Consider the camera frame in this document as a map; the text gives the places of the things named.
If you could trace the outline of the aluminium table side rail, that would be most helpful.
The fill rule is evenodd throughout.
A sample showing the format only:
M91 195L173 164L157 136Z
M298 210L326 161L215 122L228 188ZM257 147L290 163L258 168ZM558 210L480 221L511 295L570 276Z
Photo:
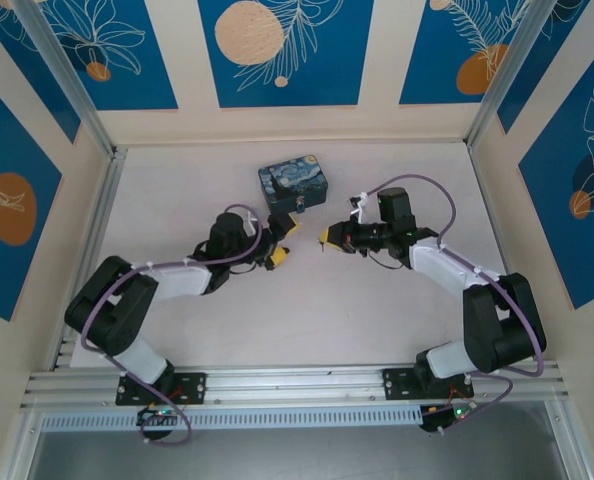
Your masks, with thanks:
M74 271L65 306L68 306L96 268L127 155L126 147L117 147L108 163L92 209L83 250Z
M539 304L531 244L534 212L517 163L485 145L472 149L472 159L504 265L527 278Z

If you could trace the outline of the blue poster white leaf lines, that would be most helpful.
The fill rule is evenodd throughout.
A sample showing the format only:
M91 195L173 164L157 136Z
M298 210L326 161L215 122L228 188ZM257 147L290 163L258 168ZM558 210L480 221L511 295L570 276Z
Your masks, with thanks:
M23 27L10 0L0 0L0 43L66 138L74 144L81 119Z
M581 14L506 137L535 137L594 60L594 0Z

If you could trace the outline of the blue poster peach circle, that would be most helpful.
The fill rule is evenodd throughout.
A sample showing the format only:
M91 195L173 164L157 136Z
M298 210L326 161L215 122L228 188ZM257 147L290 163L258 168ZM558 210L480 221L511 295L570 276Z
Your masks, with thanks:
M355 106L374 0L198 0L222 109Z

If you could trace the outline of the blue poster small orange dot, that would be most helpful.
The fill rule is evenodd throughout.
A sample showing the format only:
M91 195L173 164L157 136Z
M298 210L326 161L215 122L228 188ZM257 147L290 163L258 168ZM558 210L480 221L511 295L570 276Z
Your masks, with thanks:
M145 0L42 0L39 8L97 110L178 108Z

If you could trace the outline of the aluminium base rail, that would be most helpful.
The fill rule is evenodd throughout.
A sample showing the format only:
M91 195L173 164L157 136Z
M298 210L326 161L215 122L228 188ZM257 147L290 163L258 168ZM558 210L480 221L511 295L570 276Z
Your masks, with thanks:
M204 405L215 408L382 405L384 365L287 368L192 368L207 375ZM110 368L35 372L23 411L93 411L115 405L120 373Z

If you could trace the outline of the aluminium frame post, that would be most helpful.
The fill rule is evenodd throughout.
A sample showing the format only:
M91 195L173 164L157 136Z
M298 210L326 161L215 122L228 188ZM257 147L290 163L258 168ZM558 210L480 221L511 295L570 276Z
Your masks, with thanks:
M10 1L22 26L92 139L105 157L112 160L116 145L39 6L34 0Z
M531 1L526 17L519 25L464 137L469 152L472 152L483 139L488 125L506 97L556 2L557 0Z

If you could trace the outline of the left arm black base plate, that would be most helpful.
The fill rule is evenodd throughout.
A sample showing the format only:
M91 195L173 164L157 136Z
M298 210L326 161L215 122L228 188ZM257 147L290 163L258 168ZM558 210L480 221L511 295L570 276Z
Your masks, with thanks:
M172 373L155 382L152 387L176 405L202 405L206 392L205 373ZM149 389L129 377L119 379L115 404L118 406L146 406L162 404Z

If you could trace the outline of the blue poster dark circle leaves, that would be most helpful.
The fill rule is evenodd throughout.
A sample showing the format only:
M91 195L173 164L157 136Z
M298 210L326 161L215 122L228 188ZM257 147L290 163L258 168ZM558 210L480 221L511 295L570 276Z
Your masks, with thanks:
M594 60L521 160L572 305L594 300Z

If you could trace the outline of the blue poster orange circle flower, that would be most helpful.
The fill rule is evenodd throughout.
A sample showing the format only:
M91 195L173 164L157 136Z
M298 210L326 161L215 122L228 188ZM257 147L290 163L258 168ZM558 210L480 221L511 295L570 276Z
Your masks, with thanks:
M61 172L0 98L0 318L22 293Z

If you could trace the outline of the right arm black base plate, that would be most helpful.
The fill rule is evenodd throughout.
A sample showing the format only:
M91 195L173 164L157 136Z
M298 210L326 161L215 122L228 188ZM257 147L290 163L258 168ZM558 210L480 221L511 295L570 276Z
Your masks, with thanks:
M467 398L474 395L464 374L439 379L423 369L389 368L382 371L382 379L387 400L448 400L458 393Z

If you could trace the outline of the blue poster fern orange circle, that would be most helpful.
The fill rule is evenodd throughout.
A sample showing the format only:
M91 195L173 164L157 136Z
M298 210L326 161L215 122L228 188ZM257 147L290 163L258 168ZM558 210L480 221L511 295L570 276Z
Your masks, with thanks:
M401 105L481 101L532 0L427 0Z

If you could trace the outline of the starry night tin box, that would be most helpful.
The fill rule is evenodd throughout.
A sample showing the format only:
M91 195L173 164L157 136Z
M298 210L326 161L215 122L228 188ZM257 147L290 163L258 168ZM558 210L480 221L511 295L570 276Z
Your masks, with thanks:
M326 202L328 181L314 155L276 163L258 170L261 190L271 214L296 213L296 199L306 209Z

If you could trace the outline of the grey metal panel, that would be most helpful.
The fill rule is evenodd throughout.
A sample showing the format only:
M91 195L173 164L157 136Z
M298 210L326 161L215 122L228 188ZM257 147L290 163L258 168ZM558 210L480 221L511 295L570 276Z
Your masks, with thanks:
M47 433L30 480L568 480L545 408L493 407L445 435L416 426L199 431L179 447L136 433Z

